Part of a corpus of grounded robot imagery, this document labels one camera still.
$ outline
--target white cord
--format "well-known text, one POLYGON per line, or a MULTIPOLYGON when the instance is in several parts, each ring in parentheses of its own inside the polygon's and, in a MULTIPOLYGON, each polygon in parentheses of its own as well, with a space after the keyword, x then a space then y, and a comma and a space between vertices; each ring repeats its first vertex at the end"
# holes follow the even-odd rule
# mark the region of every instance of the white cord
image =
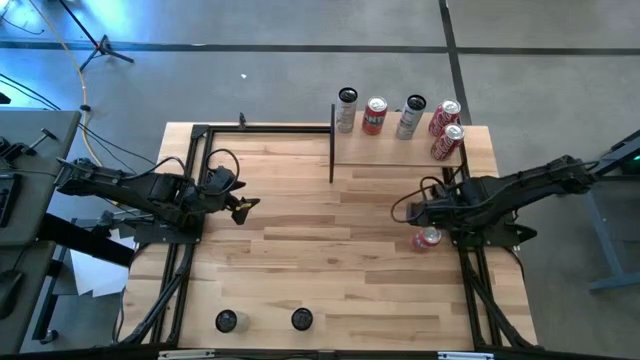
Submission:
MULTIPOLYGON (((31 6, 33 6, 36 9, 38 14, 40 14, 40 17, 42 18, 42 20, 44 20, 44 22, 47 23, 49 30, 51 30, 51 32, 53 33, 53 35, 55 35, 60 45, 62 45, 62 47, 64 48, 64 51, 67 53, 67 55, 69 55, 69 58, 73 63, 73 67, 76 69, 76 72, 78 73, 78 77, 80 78, 80 83, 82 84, 82 104, 87 106, 88 105, 87 104, 87 84, 84 82, 84 76, 82 75, 82 70, 80 70, 80 66, 78 66, 78 63, 76 62, 75 57, 73 57, 73 54, 71 53, 71 51, 69 51, 69 48, 67 47, 67 44, 65 44, 64 40, 62 40, 62 38, 60 37, 56 29, 53 27, 49 19, 47 19, 47 17, 44 16, 42 11, 38 9, 36 4, 33 3, 33 0, 29 0, 29 2, 31 3, 31 6)), ((82 119, 83 119, 84 127, 87 128, 89 126, 89 113, 86 110, 82 110, 82 119)), ((95 160, 95 162, 99 166, 102 166, 102 162, 96 155, 95 151, 93 151, 93 148, 89 143, 89 139, 87 138, 87 130, 82 131, 82 139, 84 140, 84 145, 87 147, 87 150, 89 151, 89 154, 91 154, 91 157, 93 158, 93 160, 95 160)))

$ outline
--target white paper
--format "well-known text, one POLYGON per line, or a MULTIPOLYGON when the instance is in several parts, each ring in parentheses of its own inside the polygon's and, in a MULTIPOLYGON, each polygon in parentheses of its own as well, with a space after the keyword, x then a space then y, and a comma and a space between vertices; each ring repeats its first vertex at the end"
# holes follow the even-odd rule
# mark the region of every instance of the white paper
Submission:
MULTIPOLYGON (((111 230, 109 239, 131 249, 135 247, 133 237, 120 239, 118 229, 111 230)), ((124 266, 96 259, 75 250, 71 250, 71 260, 76 288, 80 295, 92 290, 93 297, 118 293, 124 289, 129 279, 129 269, 124 266)))

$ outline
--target concrete floor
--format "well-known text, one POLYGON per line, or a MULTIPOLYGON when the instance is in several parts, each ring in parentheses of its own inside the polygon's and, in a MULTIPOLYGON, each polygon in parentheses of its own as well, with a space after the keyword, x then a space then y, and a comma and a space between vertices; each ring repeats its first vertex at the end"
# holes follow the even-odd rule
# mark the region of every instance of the concrete floor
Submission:
MULTIPOLYGON (((69 3, 94 35, 107 33, 122 42, 445 45, 437 0, 69 3)), ((57 2, 43 1, 43 7, 66 40, 86 40, 57 2)), ((449 0, 449 8, 458 46, 640 47, 640 3, 633 0, 449 0)), ((13 1, 7 19, 35 31, 45 28, 25 0, 13 1)), ((34 39, 53 37, 0 24, 0 41, 34 39)), ((74 52, 78 59, 87 54, 74 52)), ((156 157, 168 121, 234 121, 240 111, 249 121, 326 121, 330 102, 346 85, 363 98, 383 95, 392 108, 410 93, 423 94, 431 102, 428 110, 454 95, 446 54, 125 54, 136 63, 101 57, 85 71, 95 109, 91 127, 149 158, 156 157)), ((563 154, 597 158, 640 125, 640 57, 461 55, 460 63, 472 121, 489 125, 502 174, 563 154)), ((78 80, 62 51, 0 49, 0 72, 64 109, 80 104, 78 80)), ((17 106, 38 105, 7 94, 17 106)), ((106 165, 119 165, 98 152, 106 165)), ((77 138, 70 158, 87 155, 77 138)), ((136 158, 123 158, 146 168, 136 158)), ((637 187, 617 190, 623 198, 637 193, 637 187)), ((50 211, 86 217, 106 206, 98 199, 56 195, 50 211)), ((522 246, 522 260, 540 344, 640 358, 640 286, 587 291, 589 282, 609 270, 582 199, 541 201, 523 209, 520 222, 539 230, 522 246)), ((637 264, 639 245, 625 244, 621 252, 635 256, 627 260, 637 264)), ((23 351, 108 344, 117 304, 114 297, 64 299, 54 314, 61 338, 46 346, 27 340, 23 351)))

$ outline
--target tripod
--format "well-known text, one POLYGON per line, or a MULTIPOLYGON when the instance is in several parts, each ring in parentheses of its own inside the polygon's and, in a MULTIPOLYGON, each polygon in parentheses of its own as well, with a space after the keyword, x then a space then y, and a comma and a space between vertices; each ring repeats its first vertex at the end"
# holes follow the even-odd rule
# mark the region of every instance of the tripod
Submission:
POLYGON ((89 64, 89 61, 95 58, 98 52, 100 52, 100 55, 111 55, 111 56, 117 57, 118 59, 122 59, 124 61, 133 63, 132 58, 126 57, 122 54, 118 54, 117 52, 111 50, 111 43, 109 42, 109 38, 107 37, 107 35, 102 36, 100 43, 96 42, 96 40, 91 36, 91 34, 89 34, 89 31, 87 31, 87 29, 84 26, 82 26, 82 23, 80 22, 80 20, 78 20, 78 18, 73 14, 71 9, 69 9, 67 4, 65 4, 64 0, 58 0, 58 1, 60 1, 60 4, 62 4, 64 9, 69 13, 69 15, 71 15, 71 18, 73 18, 73 21, 75 21, 76 24, 78 24, 82 32, 85 35, 87 35, 87 38, 91 40, 91 42, 93 43, 93 46, 95 47, 91 52, 91 55, 89 55, 89 58, 87 58, 87 60, 85 60, 82 66, 80 66, 80 71, 84 70, 84 68, 89 64))

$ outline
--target can lid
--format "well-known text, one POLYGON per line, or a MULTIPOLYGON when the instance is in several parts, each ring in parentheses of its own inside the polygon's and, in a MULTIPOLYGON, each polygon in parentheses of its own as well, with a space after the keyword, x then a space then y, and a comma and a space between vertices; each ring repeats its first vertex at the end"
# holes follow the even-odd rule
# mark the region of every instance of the can lid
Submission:
POLYGON ((462 110, 462 105, 455 100, 447 99, 442 102, 442 111, 447 114, 457 114, 460 110, 462 110))
POLYGON ((387 100, 380 96, 372 97, 371 99, 369 99, 369 102, 367 102, 367 104, 373 111, 383 111, 387 109, 387 100))
POLYGON ((424 228, 424 238, 429 244, 438 244, 442 239, 442 232, 433 226, 424 228))
POLYGON ((216 316, 216 329, 223 333, 228 333, 235 329, 238 324, 238 316, 233 310, 222 310, 216 316))
POLYGON ((444 128, 444 133, 452 140, 462 140, 464 129, 458 124, 449 124, 444 128))
POLYGON ((291 324, 296 330, 305 331, 311 327, 313 323, 313 314, 307 308, 298 308, 291 315, 291 324))
POLYGON ((338 92, 338 98, 346 103, 352 103, 358 100, 358 92, 354 88, 342 88, 338 92))
POLYGON ((412 110, 420 111, 427 106, 427 100, 418 94, 411 95, 407 99, 407 105, 409 105, 412 110))

